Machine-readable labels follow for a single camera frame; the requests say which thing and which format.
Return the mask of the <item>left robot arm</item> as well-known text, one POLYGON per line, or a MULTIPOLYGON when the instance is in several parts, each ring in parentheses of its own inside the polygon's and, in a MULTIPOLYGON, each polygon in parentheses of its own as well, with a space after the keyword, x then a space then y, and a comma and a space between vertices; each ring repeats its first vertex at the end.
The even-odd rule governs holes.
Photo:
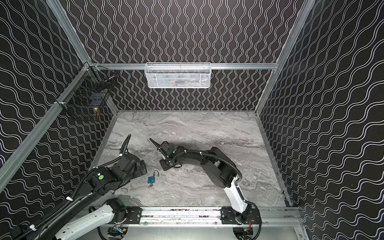
POLYGON ((100 208, 79 219, 75 217, 109 192, 147 173, 145 162, 129 152, 130 139, 131 136, 127 136, 116 159, 89 170, 73 193, 50 213, 29 225, 12 229, 12 239, 76 240, 104 224, 119 225, 129 219, 127 208, 119 198, 106 200, 100 208))

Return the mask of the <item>blue padlock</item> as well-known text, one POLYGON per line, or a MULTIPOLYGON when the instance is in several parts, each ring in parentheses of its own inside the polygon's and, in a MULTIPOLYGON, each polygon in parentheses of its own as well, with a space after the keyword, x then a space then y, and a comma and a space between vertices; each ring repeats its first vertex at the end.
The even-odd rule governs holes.
POLYGON ((156 177, 159 177, 160 173, 159 171, 154 171, 153 175, 148 177, 148 184, 153 185, 156 182, 156 177))

